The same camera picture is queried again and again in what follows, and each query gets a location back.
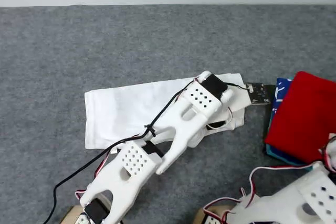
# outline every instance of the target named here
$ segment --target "folded cloth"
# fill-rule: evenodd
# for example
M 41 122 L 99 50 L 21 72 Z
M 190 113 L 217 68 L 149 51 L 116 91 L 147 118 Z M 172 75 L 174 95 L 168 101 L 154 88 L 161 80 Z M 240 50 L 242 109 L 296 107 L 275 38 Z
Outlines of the folded cloth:
M 244 85 L 238 73 L 220 74 L 217 77 L 225 82 Z M 107 148 L 120 139 L 142 133 L 144 125 L 149 124 L 173 94 L 191 80 L 192 78 L 159 81 L 86 92 L 85 147 Z M 244 108 L 250 105 L 248 93 L 237 87 L 229 88 L 234 91 L 234 96 L 226 104 L 233 113 L 232 120 L 220 129 L 204 128 L 198 134 L 198 138 L 244 125 Z M 229 118 L 227 106 L 223 106 L 222 110 L 211 118 L 210 123 L 226 121 Z
M 284 100 L 284 97 L 289 89 L 291 82 L 292 80 L 290 79 L 285 79 L 285 78 L 277 79 L 277 85 L 276 85 L 274 99 L 272 103 L 272 112 L 271 112 L 271 118 L 269 121 L 269 127 L 272 123 L 272 119 L 277 113 L 278 108 L 280 107 L 280 105 L 282 104 L 282 101 Z M 304 165 L 304 162 L 268 144 L 266 144 L 266 153 L 290 165 L 296 165 L 296 166 Z
M 265 143 L 305 163 L 322 159 L 329 133 L 336 132 L 336 83 L 298 72 Z

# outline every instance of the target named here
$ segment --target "red and white wire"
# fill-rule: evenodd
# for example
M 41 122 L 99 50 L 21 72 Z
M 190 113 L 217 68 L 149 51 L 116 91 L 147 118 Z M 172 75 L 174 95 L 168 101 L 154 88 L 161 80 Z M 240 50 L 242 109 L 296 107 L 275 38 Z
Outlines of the red and white wire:
M 99 164 L 99 166 L 97 167 L 96 171 L 95 171 L 95 178 L 96 176 L 98 175 L 98 173 L 102 170 L 102 168 L 104 167 L 107 159 L 109 158 L 110 156 L 110 152 L 107 152 L 105 158 L 101 161 L 101 163 Z
M 336 169 L 332 166 L 330 156 L 327 153 L 327 148 L 323 151 L 323 160 L 327 169 L 333 173 L 336 173 Z
M 240 193 L 241 193 L 241 195 L 242 195 L 243 197 L 246 196 L 246 192 L 245 192 L 244 188 L 241 187 L 241 188 L 239 189 L 239 191 L 240 191 Z
M 256 194 L 256 186 L 253 182 L 253 174 L 260 169 L 266 169 L 266 170 L 291 170 L 291 169 L 306 169 L 310 166 L 312 166 L 315 162 L 309 164 L 309 165 L 302 165 L 302 166 L 291 166 L 291 165 L 285 165 L 285 166 L 259 166 L 256 167 L 252 170 L 252 172 L 250 173 L 249 176 L 249 182 L 250 182 L 250 186 L 251 186 L 251 193 L 250 193 L 250 200 L 247 203 L 246 207 L 247 208 L 253 201 L 253 198 Z
M 227 220 L 226 220 L 226 219 L 227 219 L 227 214 L 228 214 L 228 213 L 230 213 L 230 214 L 235 214 L 235 212 L 232 212 L 231 210 L 225 210 L 224 213 L 222 214 L 222 218 L 220 219 L 220 220 L 221 220 L 221 221 L 220 221 L 221 223 L 223 223 L 223 224 L 228 224 L 228 223 L 227 223 Z
M 86 190 L 77 190 L 75 191 L 75 197 L 80 200 L 80 194 L 84 194 L 86 192 Z
M 220 202 L 222 200 L 231 200 L 231 201 L 234 201 L 236 203 L 240 203 L 241 201 L 239 199 L 235 199 L 235 198 L 230 198 L 230 197 L 222 197 L 222 198 L 218 198 L 218 199 L 215 199 L 211 202 L 209 202 L 208 204 L 206 204 L 204 207 L 203 207 L 203 212 L 204 214 L 206 215 L 209 215 L 213 218 L 215 218 L 216 220 L 218 220 L 220 222 L 220 224 L 223 224 L 222 222 L 222 217 L 218 216 L 217 214 L 207 210 L 210 206 L 212 206 L 213 204 L 217 203 L 217 202 Z

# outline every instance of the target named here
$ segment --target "ventilation holes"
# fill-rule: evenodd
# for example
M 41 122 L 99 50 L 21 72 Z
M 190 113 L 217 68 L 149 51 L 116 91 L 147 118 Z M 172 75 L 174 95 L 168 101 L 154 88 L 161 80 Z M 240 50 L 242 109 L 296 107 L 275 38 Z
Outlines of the ventilation holes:
M 141 154 L 137 146 L 130 146 L 130 149 L 126 151 L 128 158 L 123 158 L 125 167 L 133 175 L 138 175 L 141 172 L 141 169 L 147 163 L 145 155 Z

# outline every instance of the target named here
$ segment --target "gray carpet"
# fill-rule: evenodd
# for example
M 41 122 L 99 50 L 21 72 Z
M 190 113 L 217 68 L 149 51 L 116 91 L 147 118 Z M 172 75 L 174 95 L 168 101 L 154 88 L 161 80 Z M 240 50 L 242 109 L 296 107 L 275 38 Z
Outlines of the gray carpet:
M 204 69 L 264 83 L 299 70 L 336 81 L 335 52 L 336 6 L 0 8 L 1 223 L 42 223 L 55 183 L 98 153 L 84 148 L 84 92 Z M 263 116 L 249 107 L 243 127 L 207 137 L 153 176 L 126 223 L 190 223 L 210 200 L 248 189 L 255 166 L 281 164 L 263 154 Z M 58 190 L 50 223 L 77 203 L 74 190 L 94 169 Z M 301 174 L 259 172 L 258 193 Z

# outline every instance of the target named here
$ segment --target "wire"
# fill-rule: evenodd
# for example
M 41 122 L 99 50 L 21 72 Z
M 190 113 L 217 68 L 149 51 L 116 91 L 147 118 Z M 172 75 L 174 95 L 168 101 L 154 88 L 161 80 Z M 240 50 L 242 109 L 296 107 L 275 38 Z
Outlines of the wire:
M 229 111 L 229 120 L 226 121 L 223 125 L 221 125 L 220 127 L 212 127 L 210 124 L 207 124 L 206 126 L 208 126 L 212 130 L 221 129 L 221 128 L 227 126 L 233 119 L 233 114 L 232 114 L 232 111 L 231 111 L 230 107 L 227 107 L 227 110 Z
M 336 169 L 331 164 L 331 158 L 327 152 L 327 148 L 328 148 L 328 145 L 335 140 L 336 140 L 336 136 L 332 137 L 327 143 L 327 145 L 322 149 L 322 156 L 323 156 L 324 164 L 326 168 L 332 173 L 336 173 Z
M 222 218 L 220 219 L 221 223 L 228 224 L 227 221 L 226 221 L 228 213 L 235 214 L 235 212 L 232 212 L 231 210 L 225 210 L 224 213 L 223 213 L 223 215 L 222 215 Z
M 246 196 L 246 192 L 245 192 L 245 189 L 244 188 L 240 188 L 240 193 L 241 193 L 241 195 L 243 196 L 243 197 L 245 197 Z
M 213 218 L 215 218 L 216 220 L 218 220 L 220 222 L 220 224 L 223 224 L 223 221 L 222 221 L 222 218 L 220 216 L 218 216 L 217 214 L 207 210 L 210 206 L 212 206 L 213 204 L 217 203 L 217 202 L 220 202 L 222 200 L 231 200 L 231 201 L 234 201 L 234 202 L 241 202 L 239 199 L 235 199 L 235 198 L 230 198 L 230 197 L 222 197 L 222 198 L 218 198 L 218 199 L 215 199 L 211 202 L 209 202 L 208 204 L 206 204 L 204 207 L 203 207 L 203 212 L 204 214 L 206 215 L 209 215 Z
M 84 194 L 86 192 L 86 190 L 76 190 L 75 191 L 75 197 L 78 199 L 78 200 L 80 200 L 80 196 L 79 196 L 79 194 Z
M 228 86 L 234 86 L 234 87 L 237 87 L 237 88 L 240 88 L 240 89 L 245 89 L 245 90 L 250 90 L 249 88 L 244 88 L 238 84 L 235 84 L 235 83 L 231 83 L 231 82 L 224 82 L 226 85 Z
M 156 115 L 156 117 L 153 119 L 153 121 L 146 127 L 146 130 L 144 131 L 144 133 L 142 135 L 139 136 L 133 136 L 133 137 L 128 137 L 128 138 L 124 138 L 122 140 L 119 140 L 113 144 L 111 144 L 109 147 L 107 147 L 105 150 L 103 150 L 101 153 L 99 153 L 96 157 L 94 157 L 93 159 L 91 159 L 89 162 L 87 162 L 86 164 L 84 164 L 81 168 L 79 168 L 78 170 L 76 170 L 74 173 L 72 173 L 71 175 L 69 175 L 68 177 L 66 177 L 65 179 L 63 179 L 61 182 L 59 182 L 53 189 L 52 191 L 52 195 L 54 197 L 54 205 L 53 208 L 50 211 L 49 216 L 47 217 L 47 219 L 43 222 L 43 224 L 48 223 L 48 221 L 51 219 L 51 217 L 53 216 L 53 213 L 56 209 L 56 205 L 57 205 L 57 195 L 56 195 L 56 191 L 57 188 L 60 187 L 61 185 L 63 185 L 65 182 L 69 181 L 70 179 L 72 179 L 73 177 L 75 177 L 77 174 L 79 174 L 81 171 L 83 171 L 84 169 L 86 169 L 87 167 L 89 167 L 91 164 L 93 164 L 96 160 L 98 160 L 100 157 L 102 157 L 104 154 L 109 153 L 111 151 L 112 148 L 114 148 L 115 146 L 117 146 L 118 144 L 121 143 L 125 143 L 128 141 L 132 141 L 132 140 L 139 140 L 144 138 L 149 132 L 150 132 L 150 128 L 154 125 L 154 123 L 159 119 L 159 117 L 163 114 L 163 112 L 169 107 L 169 105 L 174 101 L 174 99 L 184 91 L 184 89 L 187 87 L 185 86 L 183 89 L 181 89 L 180 91 L 178 91 L 175 95 L 172 96 L 172 98 L 170 99 L 170 101 L 164 106 L 164 108 Z
M 256 167 L 252 170 L 249 176 L 249 181 L 250 181 L 250 186 L 251 186 L 251 193 L 250 193 L 250 200 L 247 203 L 246 207 L 247 208 L 253 201 L 253 198 L 256 194 L 256 185 L 253 182 L 253 174 L 260 169 L 266 169 L 266 170 L 291 170 L 291 169 L 306 169 L 310 166 L 312 166 L 315 163 L 315 161 L 309 165 L 303 165 L 303 166 L 291 166 L 291 165 L 285 165 L 285 166 L 259 166 Z
M 95 171 L 95 175 L 94 177 L 96 178 L 96 176 L 98 175 L 98 173 L 102 170 L 103 166 L 105 165 L 107 159 L 110 156 L 110 152 L 107 152 L 106 157 L 102 160 L 102 162 L 99 164 L 99 166 L 97 167 L 96 171 Z

